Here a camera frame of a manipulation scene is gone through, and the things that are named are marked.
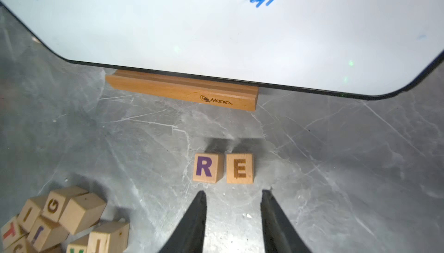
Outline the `white whiteboard black frame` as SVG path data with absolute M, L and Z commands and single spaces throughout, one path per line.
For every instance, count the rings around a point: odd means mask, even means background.
M 1 0 L 60 57 L 382 97 L 444 53 L 444 0 Z

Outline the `wooden block brown G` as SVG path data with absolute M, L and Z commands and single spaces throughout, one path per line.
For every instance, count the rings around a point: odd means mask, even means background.
M 42 216 L 57 223 L 72 198 L 88 193 L 87 190 L 77 186 L 52 190 L 43 207 Z

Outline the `wooden whiteboard stand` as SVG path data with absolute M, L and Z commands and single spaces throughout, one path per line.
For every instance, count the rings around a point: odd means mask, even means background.
M 254 112 L 257 86 L 117 70 L 106 81 L 115 89 Z

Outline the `wooden block purple R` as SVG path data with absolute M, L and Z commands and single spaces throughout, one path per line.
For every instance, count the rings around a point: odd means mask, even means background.
M 193 181 L 217 183 L 224 175 L 224 155 L 196 153 L 193 168 Z

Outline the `wooden block red T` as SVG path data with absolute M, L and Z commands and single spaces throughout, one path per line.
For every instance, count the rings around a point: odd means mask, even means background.
M 18 241 L 20 238 L 25 236 L 27 233 L 22 228 L 19 223 L 18 215 L 12 217 L 2 228 L 1 228 L 1 242 L 3 249 L 7 249 L 13 243 Z

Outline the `wooden block brown E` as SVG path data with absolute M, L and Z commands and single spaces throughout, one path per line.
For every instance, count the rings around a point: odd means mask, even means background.
M 254 183 L 253 154 L 227 154 L 226 167 L 226 177 L 229 184 Z

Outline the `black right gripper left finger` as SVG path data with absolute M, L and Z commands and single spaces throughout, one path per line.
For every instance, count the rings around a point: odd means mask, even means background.
M 160 253 L 202 253 L 207 220 L 207 196 L 199 191 Z

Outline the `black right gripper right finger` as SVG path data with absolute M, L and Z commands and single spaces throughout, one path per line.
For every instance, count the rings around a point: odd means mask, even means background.
M 311 253 L 271 190 L 262 190 L 260 209 L 266 253 Z

